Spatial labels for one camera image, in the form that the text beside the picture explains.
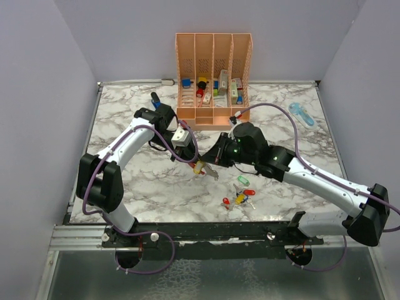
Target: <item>white marble surface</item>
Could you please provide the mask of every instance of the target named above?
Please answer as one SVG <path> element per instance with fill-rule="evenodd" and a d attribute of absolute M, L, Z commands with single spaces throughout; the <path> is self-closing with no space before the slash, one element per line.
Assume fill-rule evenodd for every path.
<path fill-rule="evenodd" d="M 178 87 L 175 86 L 105 86 L 96 114 L 88 152 L 96 154 L 110 144 L 131 122 L 141 107 L 153 109 L 150 93 L 156 91 L 161 101 L 176 108 Z M 318 122 L 316 130 L 308 130 L 297 120 L 301 154 L 320 168 L 342 176 L 338 157 L 318 95 L 313 84 L 252 84 L 250 104 L 269 102 L 287 109 L 299 102 Z M 259 126 L 270 144 L 294 148 L 293 129 L 285 115 L 272 107 L 251 111 L 251 122 Z M 205 153 L 217 140 L 219 132 L 196 132 L 199 152 Z M 157 152 L 143 146 L 122 172 L 124 203 L 129 212 L 142 222 L 211 222 L 211 221 L 277 221 L 289 220 L 296 211 L 323 212 L 337 209 L 299 187 L 244 174 L 250 188 L 256 191 L 251 206 L 227 211 L 220 204 L 224 197 L 234 197 L 233 183 L 240 172 L 235 168 L 213 166 L 219 181 L 210 176 L 196 176 L 187 164 L 171 162 L 168 152 Z M 253 171 L 251 166 L 241 166 Z M 71 223 L 101 222 L 99 215 L 85 216 L 78 198 Z"/>

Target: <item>red clip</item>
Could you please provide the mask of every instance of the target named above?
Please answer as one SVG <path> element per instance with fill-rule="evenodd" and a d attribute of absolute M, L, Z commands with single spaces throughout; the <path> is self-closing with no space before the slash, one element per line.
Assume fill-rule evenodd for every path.
<path fill-rule="evenodd" d="M 245 189 L 243 191 L 243 194 L 245 194 L 246 196 L 254 196 L 256 194 L 256 191 L 253 191 L 252 189 Z"/>

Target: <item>white wall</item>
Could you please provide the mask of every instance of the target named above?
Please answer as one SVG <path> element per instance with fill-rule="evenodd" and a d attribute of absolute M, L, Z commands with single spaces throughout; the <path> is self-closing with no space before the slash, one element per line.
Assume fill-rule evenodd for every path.
<path fill-rule="evenodd" d="M 321 98 L 349 178 L 381 183 L 400 207 L 400 1 L 367 0 L 321 82 Z M 400 225 L 391 213 L 387 227 Z M 400 295 L 400 233 L 383 234 Z"/>
<path fill-rule="evenodd" d="M 51 0 L 0 2 L 0 298 L 34 299 L 96 81 Z"/>
<path fill-rule="evenodd" d="M 98 81 L 176 78 L 178 32 L 250 32 L 251 79 L 320 80 L 363 2 L 55 0 Z"/>

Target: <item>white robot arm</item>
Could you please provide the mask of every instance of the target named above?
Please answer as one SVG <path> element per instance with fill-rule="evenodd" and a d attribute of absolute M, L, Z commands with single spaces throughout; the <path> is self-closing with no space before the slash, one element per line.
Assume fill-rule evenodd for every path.
<path fill-rule="evenodd" d="M 135 118 L 129 127 L 97 156 L 85 154 L 82 157 L 78 173 L 77 196 L 83 198 L 94 168 L 109 154 L 104 162 L 105 167 L 101 168 L 103 179 L 95 180 L 93 187 L 89 187 L 88 203 L 101 208 L 105 216 L 124 232 L 131 230 L 135 218 L 129 214 L 122 202 L 121 171 L 140 147 L 147 142 L 152 141 L 163 146 L 162 141 L 150 129 L 143 128 L 128 135 L 127 133 L 139 125 L 149 126 L 162 134 L 171 148 L 175 148 L 174 152 L 179 157 L 191 159 L 194 156 L 194 147 L 191 139 L 188 139 L 188 132 L 185 131 L 185 138 L 182 140 L 183 128 L 180 128 L 179 134 L 175 136 L 167 130 L 175 116 L 171 107 L 161 104 L 156 111 L 141 109 L 138 112 L 135 113 Z M 173 144 L 176 146 L 177 140 L 179 140 L 179 146 L 173 147 Z M 120 144 L 110 153 L 110 149 L 116 143 Z M 368 246 L 375 246 L 379 242 L 389 210 L 384 205 L 370 201 L 367 196 L 359 193 L 371 194 L 383 201 L 388 201 L 387 190 L 384 187 L 376 184 L 370 189 L 309 164 L 311 169 L 316 170 L 312 172 L 301 164 L 292 151 L 269 145 L 261 130 L 250 122 L 235 123 L 229 135 L 225 132 L 221 133 L 216 144 L 206 154 L 199 155 L 198 159 L 226 168 L 233 166 L 234 163 L 253 165 L 258 174 L 304 188 L 341 209 L 341 211 L 319 214 L 297 213 L 291 221 L 291 226 L 304 238 L 319 235 L 350 235 Z M 351 193 L 325 180 L 321 174 L 352 187 L 356 192 Z"/>

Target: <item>light blue plastic object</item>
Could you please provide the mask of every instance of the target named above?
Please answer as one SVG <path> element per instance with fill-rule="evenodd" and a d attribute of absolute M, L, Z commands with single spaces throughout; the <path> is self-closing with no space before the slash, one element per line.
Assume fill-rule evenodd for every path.
<path fill-rule="evenodd" d="M 307 109 L 300 105 L 298 102 L 293 102 L 289 105 L 289 111 L 291 114 L 307 129 L 316 129 L 317 122 L 309 115 Z"/>

